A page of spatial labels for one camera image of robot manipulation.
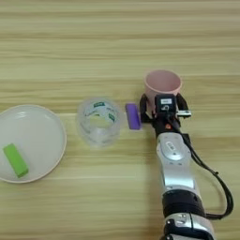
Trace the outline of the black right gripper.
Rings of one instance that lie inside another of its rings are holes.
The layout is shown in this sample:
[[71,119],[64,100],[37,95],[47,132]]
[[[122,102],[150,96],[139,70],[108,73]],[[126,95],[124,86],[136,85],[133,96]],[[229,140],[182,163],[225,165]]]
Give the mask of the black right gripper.
[[140,100],[141,122],[152,122],[152,127],[157,137],[162,133],[179,133],[181,124],[178,117],[188,118],[191,116],[191,111],[188,109],[188,104],[180,93],[176,95],[176,102],[178,108],[177,115],[175,112],[152,113],[148,97],[146,94],[143,94]]

